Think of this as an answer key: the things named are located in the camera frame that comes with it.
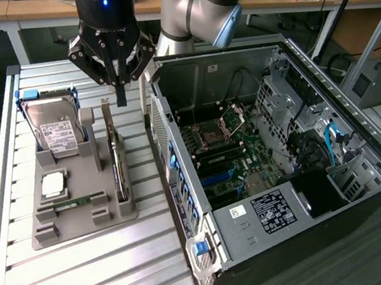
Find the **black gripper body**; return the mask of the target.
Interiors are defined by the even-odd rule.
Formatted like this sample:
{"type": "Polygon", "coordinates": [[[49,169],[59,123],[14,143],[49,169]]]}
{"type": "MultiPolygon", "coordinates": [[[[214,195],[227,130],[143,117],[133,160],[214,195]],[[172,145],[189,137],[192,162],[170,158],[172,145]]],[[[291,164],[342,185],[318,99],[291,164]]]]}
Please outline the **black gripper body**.
{"type": "Polygon", "coordinates": [[[79,36],[100,59],[127,58],[140,38],[134,0],[75,0],[79,36]]]}

